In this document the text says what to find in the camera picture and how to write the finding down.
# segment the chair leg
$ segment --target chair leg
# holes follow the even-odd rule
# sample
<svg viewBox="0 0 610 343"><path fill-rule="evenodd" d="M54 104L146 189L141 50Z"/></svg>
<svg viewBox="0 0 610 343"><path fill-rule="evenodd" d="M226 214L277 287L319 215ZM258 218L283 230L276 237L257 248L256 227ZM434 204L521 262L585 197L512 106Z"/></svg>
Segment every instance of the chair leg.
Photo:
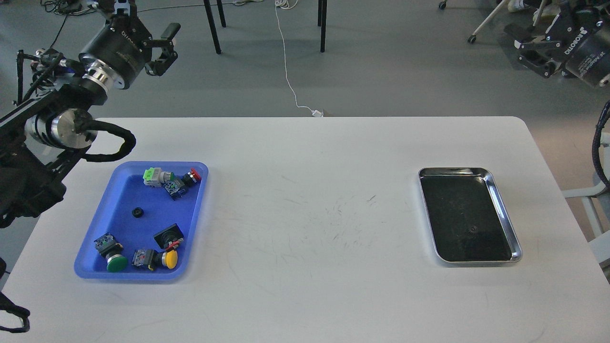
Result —
<svg viewBox="0 0 610 343"><path fill-rule="evenodd" d="M220 15L220 24L223 27L227 27L227 22L224 20L223 1L222 0L216 0L216 5L218 7L218 14Z"/></svg>
<svg viewBox="0 0 610 343"><path fill-rule="evenodd" d="M542 18L542 10L547 5L547 3L548 0L542 0L540 2L540 7L538 7L538 14L536 15L536 20L534 20L534 24L532 25L532 27L536 27L540 23L540 18Z"/></svg>
<svg viewBox="0 0 610 343"><path fill-rule="evenodd" d="M321 25L322 25L322 34L320 37L320 52L324 52L326 50L326 1L327 0L321 0L322 1L322 18L321 18Z"/></svg>
<svg viewBox="0 0 610 343"><path fill-rule="evenodd" d="M322 26L322 0L318 0L318 26Z"/></svg>
<svg viewBox="0 0 610 343"><path fill-rule="evenodd" d="M493 9L492 13L490 13L487 18L485 18L485 20L481 23L481 25L479 25L479 27L476 28L476 30L472 33L473 36L476 36L476 34L485 26L487 25L487 23L489 23L489 21L491 21L491 19L493 19L498 12L506 7L508 5L508 2L510 0L502 0L502 2L496 6L496 8Z"/></svg>
<svg viewBox="0 0 610 343"><path fill-rule="evenodd" d="M207 22L210 24L210 31L212 33L212 39L214 40L214 48L216 53L220 55L220 43L218 42L218 34L216 33L216 24L214 24L214 17L212 16L212 6L210 0L203 0L203 5L206 8Z"/></svg>

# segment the silver metal joint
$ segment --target silver metal joint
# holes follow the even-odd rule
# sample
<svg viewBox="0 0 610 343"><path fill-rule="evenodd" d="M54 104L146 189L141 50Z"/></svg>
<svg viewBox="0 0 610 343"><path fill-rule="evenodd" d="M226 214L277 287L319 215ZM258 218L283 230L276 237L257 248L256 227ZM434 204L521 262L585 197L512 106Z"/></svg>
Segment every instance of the silver metal joint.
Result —
<svg viewBox="0 0 610 343"><path fill-rule="evenodd" d="M106 94L111 87L118 89L125 88L125 81L123 78L108 64L97 58L85 55L81 58L83 62L86 62L85 74L82 78L91 80L97 83L104 89Z"/></svg>

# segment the white sneaker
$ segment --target white sneaker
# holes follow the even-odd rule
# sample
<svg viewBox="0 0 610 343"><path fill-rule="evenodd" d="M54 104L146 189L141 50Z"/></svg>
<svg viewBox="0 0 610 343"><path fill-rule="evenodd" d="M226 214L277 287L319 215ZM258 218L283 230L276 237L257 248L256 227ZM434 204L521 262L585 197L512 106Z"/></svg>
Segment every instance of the white sneaker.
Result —
<svg viewBox="0 0 610 343"><path fill-rule="evenodd" d="M550 20L555 18L559 12L561 12L561 9L559 8L558 5L556 4L550 4L550 5L546 5L543 9L542 9L542 16L540 16L540 20ZM534 12L534 16L532 17L533 21L536 21L536 16L538 15L538 10L536 10Z"/></svg>
<svg viewBox="0 0 610 343"><path fill-rule="evenodd" d="M529 5L523 3L523 0L510 0L508 2L508 12L519 12L528 9Z"/></svg>

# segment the green button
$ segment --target green button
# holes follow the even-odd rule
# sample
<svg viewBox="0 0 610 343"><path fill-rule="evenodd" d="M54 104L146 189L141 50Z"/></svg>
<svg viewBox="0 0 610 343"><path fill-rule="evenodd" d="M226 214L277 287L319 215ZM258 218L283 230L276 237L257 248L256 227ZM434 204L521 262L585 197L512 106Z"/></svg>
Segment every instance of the green button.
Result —
<svg viewBox="0 0 610 343"><path fill-rule="evenodd" d="M125 256L112 257L106 266L106 270L110 273L120 272L127 267L127 263L127 257Z"/></svg>

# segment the white cable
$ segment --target white cable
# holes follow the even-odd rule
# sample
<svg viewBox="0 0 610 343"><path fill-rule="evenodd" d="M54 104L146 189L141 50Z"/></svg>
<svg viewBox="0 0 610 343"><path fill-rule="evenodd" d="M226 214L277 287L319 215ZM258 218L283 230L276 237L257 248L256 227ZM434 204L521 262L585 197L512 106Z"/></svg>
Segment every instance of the white cable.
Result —
<svg viewBox="0 0 610 343"><path fill-rule="evenodd" d="M288 0L275 0L275 7L279 7L282 10L292 10L295 8L296 4L299 3L299 0L295 0L295 3L290 5Z"/></svg>
<svg viewBox="0 0 610 343"><path fill-rule="evenodd" d="M284 40L284 34L282 33L282 28L279 25L279 16L278 16L278 7L277 7L277 3L280 0L276 0L276 7L275 7L275 17L278 19L278 29L279 29L279 34L282 36L282 45L284 46L284 71L285 71L285 75L286 75L286 82L288 82L288 87L290 87L290 90L292 91L292 93L295 95L295 104L298 108L300 109L309 109L311 111L311 113L314 113L314 110L312 110L311 108L307 107L307 106L299 106L299 102L296 100L296 92L294 89L292 89L292 86L290 85L290 81L288 80L288 66L286 64L286 41Z"/></svg>

